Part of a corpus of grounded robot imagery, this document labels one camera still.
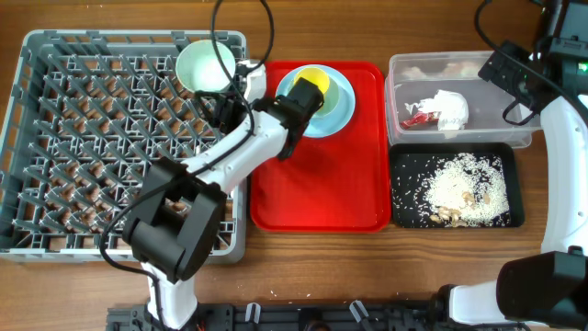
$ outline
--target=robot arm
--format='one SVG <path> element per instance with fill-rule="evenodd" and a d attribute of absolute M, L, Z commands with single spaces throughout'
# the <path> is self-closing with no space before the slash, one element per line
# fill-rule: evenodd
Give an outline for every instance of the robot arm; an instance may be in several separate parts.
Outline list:
<path fill-rule="evenodd" d="M 588 106 L 588 96 L 580 96 Z M 548 147 L 548 225 L 541 253 L 568 252 L 570 246 L 588 255 L 588 128 L 562 97 L 541 112 Z"/>
<path fill-rule="evenodd" d="M 290 157 L 322 103 L 319 88 L 301 78 L 287 96 L 279 96 L 276 100 L 265 98 L 254 104 L 254 128 L 247 117 L 212 148 L 181 165 L 166 158 L 153 163 L 140 194 L 172 181 L 180 180 L 181 184 L 133 208 L 122 236 L 143 269 L 158 279 L 165 325 L 180 329 L 196 311 L 194 276 L 208 257 L 219 224 L 224 220 L 227 194 L 266 160 L 276 156 L 281 160 Z M 230 151 L 250 130 L 253 135 L 234 153 L 197 177 L 190 175 Z M 171 210 L 166 203 L 168 200 L 190 204 L 186 218 Z M 151 279 L 149 286 L 152 299 L 147 309 L 157 318 Z"/>
<path fill-rule="evenodd" d="M 588 97 L 580 98 L 588 106 Z M 586 323 L 581 306 L 574 302 L 585 301 L 585 297 L 573 298 L 584 282 L 585 258 L 577 251 L 568 252 L 575 246 L 588 254 L 588 128 L 563 97 L 541 112 L 541 126 L 549 164 L 548 225 L 541 252 L 559 253 L 510 262 L 501 270 L 498 281 L 453 288 L 448 315 L 454 322 L 503 324 L 511 322 L 505 315 L 516 318 L 524 314 L 551 325 L 583 328 Z M 567 306 L 550 312 L 558 302 Z"/>

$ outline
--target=red wrapper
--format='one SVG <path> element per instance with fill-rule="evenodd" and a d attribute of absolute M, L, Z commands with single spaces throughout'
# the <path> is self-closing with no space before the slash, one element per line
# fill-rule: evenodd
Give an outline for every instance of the red wrapper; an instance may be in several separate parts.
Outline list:
<path fill-rule="evenodd" d="M 438 120 L 438 112 L 424 113 L 422 111 L 418 111 L 410 120 L 404 120 L 401 122 L 401 126 L 406 130 L 418 124 L 425 124 L 427 122 L 435 122 Z"/>

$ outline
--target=red tray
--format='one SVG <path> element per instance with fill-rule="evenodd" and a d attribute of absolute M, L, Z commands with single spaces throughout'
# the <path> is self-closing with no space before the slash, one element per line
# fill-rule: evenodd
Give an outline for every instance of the red tray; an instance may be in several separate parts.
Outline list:
<path fill-rule="evenodd" d="M 308 62 L 266 64 L 267 94 Z M 353 118 L 321 139 L 304 137 L 286 161 L 253 172 L 251 217 L 267 231 L 365 233 L 390 221 L 390 170 L 384 77 L 365 62 L 312 62 L 343 74 L 356 93 Z"/>

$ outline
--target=black tray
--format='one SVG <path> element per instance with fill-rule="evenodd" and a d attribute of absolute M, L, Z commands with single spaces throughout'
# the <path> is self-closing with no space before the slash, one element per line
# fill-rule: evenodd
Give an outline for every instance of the black tray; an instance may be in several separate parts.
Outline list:
<path fill-rule="evenodd" d="M 392 201 L 404 196 L 407 189 L 414 191 L 420 185 L 414 180 L 419 174 L 432 175 L 434 166 L 427 166 L 426 161 L 437 157 L 452 157 L 459 153 L 471 153 L 474 156 L 494 155 L 502 160 L 506 197 L 510 208 L 503 214 L 504 225 L 497 224 L 499 217 L 492 222 L 492 227 L 518 227 L 525 221 L 521 187 L 516 173 L 515 154 L 506 143 L 401 143 L 390 148 L 390 180 L 392 187 Z M 416 200 L 403 200 L 402 208 L 392 203 L 392 220 L 399 226 L 407 228 L 445 228 L 443 224 L 422 217 L 417 212 L 417 204 L 424 202 L 424 190 L 417 195 Z"/>

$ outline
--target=light blue plate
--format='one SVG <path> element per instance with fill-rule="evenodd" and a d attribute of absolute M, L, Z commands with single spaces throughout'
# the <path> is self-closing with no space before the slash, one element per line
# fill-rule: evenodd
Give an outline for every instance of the light blue plate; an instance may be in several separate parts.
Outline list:
<path fill-rule="evenodd" d="M 277 86 L 277 90 L 276 90 L 276 96 L 287 95 L 289 92 L 290 83 L 292 82 L 294 77 L 296 77 L 296 74 L 300 70 L 307 68 L 307 67 L 315 67 L 315 68 L 323 69 L 341 87 L 341 92 L 343 92 L 343 95 L 340 97 L 347 98 L 346 107 L 336 110 L 336 111 L 344 111 L 345 112 L 344 116 L 335 117 L 336 119 L 338 118 L 339 120 L 337 120 L 336 122 L 333 122 L 328 119 L 321 119 L 321 120 L 311 119 L 311 122 L 309 123 L 308 128 L 306 128 L 306 131 L 304 132 L 305 137 L 310 137 L 310 138 L 327 137 L 327 136 L 330 136 L 332 134 L 339 132 L 351 120 L 351 118 L 353 117 L 353 113 L 356 110 L 356 94 L 353 91 L 353 87 L 351 86 L 351 84 L 349 83 L 347 78 L 345 78 L 345 76 L 343 76 L 343 74 L 339 73 L 338 71 L 336 71 L 333 68 L 328 67 L 326 65 L 310 64 L 310 65 L 301 66 L 300 68 L 296 68 L 296 69 L 292 70 L 291 72 L 289 72 L 282 79 L 282 81 L 279 82 L 279 85 Z"/>

